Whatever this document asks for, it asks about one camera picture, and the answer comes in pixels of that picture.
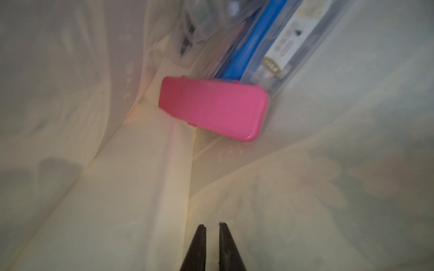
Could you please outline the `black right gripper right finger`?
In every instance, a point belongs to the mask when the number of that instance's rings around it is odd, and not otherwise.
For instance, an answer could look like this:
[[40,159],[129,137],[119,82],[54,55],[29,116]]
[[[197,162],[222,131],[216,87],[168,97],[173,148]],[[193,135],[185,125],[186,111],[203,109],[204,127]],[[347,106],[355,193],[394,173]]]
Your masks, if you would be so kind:
[[225,222],[219,223],[219,271],[246,271],[232,234]]

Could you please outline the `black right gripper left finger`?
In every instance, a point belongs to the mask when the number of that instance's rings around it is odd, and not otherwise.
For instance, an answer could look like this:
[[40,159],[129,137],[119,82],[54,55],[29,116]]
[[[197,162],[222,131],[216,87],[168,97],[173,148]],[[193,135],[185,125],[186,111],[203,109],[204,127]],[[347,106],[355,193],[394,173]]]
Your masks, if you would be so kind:
[[197,227],[179,271],[205,271],[206,227]]

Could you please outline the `floral canvas tote bag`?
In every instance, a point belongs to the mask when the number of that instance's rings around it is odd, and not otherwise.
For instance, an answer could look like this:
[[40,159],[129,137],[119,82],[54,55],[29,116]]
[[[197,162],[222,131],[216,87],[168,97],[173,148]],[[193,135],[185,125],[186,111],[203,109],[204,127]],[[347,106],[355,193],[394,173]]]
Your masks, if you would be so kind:
[[266,1],[1,2],[1,269],[434,268],[434,3],[353,1],[243,142],[172,117]]

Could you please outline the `pink compass set case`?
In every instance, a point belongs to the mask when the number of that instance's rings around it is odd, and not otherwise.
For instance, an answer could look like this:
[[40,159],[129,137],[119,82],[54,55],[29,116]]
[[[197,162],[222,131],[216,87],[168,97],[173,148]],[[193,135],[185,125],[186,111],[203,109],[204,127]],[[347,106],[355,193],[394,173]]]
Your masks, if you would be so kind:
[[260,133],[268,103],[266,91],[255,85],[167,76],[158,106],[190,125],[252,142]]

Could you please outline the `clear plastic stationery box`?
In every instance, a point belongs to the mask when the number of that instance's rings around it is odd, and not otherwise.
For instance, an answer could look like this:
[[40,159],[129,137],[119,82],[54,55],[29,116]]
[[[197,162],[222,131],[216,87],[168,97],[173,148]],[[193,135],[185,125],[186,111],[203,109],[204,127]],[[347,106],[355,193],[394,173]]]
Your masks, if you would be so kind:
[[257,85],[276,96],[327,37],[353,1],[288,2],[268,29],[241,83]]

